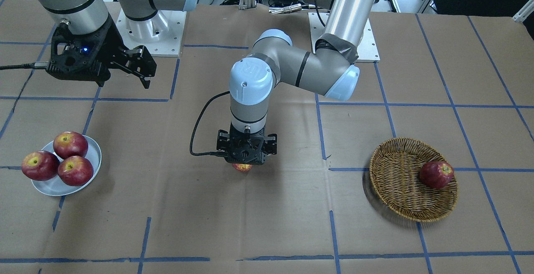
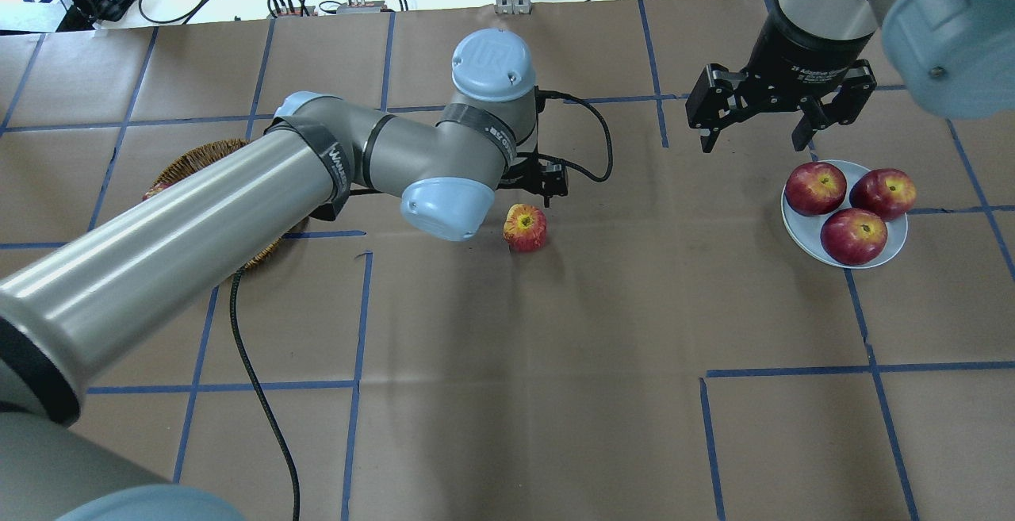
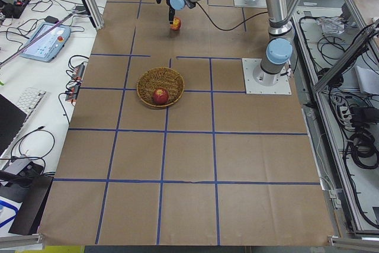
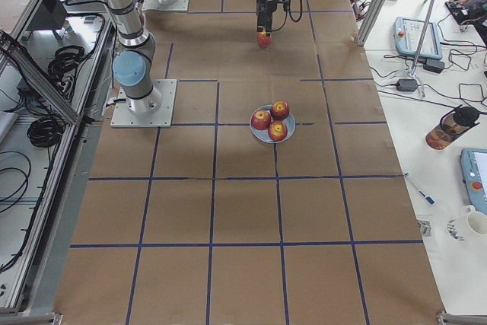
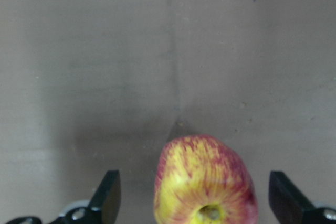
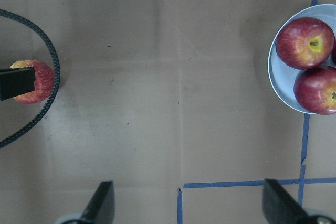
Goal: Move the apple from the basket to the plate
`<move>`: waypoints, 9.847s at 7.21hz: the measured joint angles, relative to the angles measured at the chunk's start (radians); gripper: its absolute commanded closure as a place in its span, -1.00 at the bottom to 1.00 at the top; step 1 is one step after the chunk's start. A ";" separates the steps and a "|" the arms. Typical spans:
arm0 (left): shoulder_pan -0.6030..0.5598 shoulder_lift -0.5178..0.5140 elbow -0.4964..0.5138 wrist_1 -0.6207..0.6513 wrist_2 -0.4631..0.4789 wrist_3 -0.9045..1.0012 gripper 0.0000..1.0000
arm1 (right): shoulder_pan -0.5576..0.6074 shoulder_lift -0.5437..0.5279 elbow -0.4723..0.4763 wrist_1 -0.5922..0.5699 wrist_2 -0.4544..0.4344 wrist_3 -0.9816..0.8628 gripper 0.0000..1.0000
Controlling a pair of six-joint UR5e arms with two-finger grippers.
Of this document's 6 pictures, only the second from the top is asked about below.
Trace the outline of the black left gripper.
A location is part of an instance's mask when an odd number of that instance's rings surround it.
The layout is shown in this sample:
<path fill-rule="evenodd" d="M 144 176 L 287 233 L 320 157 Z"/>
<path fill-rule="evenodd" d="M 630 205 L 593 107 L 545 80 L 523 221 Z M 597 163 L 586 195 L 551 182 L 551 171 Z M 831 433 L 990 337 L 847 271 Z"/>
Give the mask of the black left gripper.
<path fill-rule="evenodd" d="M 539 150 L 539 117 L 546 108 L 547 95 L 537 86 L 534 91 L 535 120 L 532 130 L 517 145 L 518 155 L 500 179 L 500 189 L 533 193 L 542 198 L 544 206 L 550 206 L 554 197 L 569 195 L 569 177 L 565 164 L 551 159 Z"/>

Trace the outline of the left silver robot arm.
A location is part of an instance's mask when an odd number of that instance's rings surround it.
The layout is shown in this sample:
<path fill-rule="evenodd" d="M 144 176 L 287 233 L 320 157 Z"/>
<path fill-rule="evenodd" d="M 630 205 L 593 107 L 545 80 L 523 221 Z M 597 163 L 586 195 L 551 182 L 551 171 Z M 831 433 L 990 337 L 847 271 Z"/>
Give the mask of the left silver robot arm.
<path fill-rule="evenodd" d="M 258 140 L 2 280 L 4 520 L 242 519 L 72 433 L 87 388 L 298 221 L 336 220 L 356 185 L 471 239 L 536 129 L 537 78 L 526 41 L 496 27 L 465 37 L 450 70 L 432 127 L 294 92 Z"/>

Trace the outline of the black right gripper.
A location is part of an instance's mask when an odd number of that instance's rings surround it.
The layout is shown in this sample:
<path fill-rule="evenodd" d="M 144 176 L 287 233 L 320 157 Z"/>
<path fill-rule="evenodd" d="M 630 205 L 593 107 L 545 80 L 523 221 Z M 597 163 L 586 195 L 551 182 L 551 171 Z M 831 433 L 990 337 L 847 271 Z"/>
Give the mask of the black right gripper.
<path fill-rule="evenodd" d="M 686 102 L 701 150 L 709 155 L 722 130 L 762 113 L 801 113 L 791 132 L 796 151 L 829 126 L 856 122 L 878 85 L 860 58 L 871 37 L 830 40 L 766 25 L 742 69 L 708 63 Z"/>

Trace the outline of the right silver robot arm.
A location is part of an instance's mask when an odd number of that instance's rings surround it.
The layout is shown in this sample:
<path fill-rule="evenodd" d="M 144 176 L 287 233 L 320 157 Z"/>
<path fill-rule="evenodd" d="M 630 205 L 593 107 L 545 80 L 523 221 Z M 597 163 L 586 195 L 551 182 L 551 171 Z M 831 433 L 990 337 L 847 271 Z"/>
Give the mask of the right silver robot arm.
<path fill-rule="evenodd" d="M 688 124 L 706 153 L 724 128 L 761 113 L 801 113 L 796 150 L 855 122 L 877 87 L 860 58 L 875 34 L 926 112 L 971 120 L 1013 108 L 1013 0 L 768 1 L 746 65 L 709 63 L 688 97 Z"/>

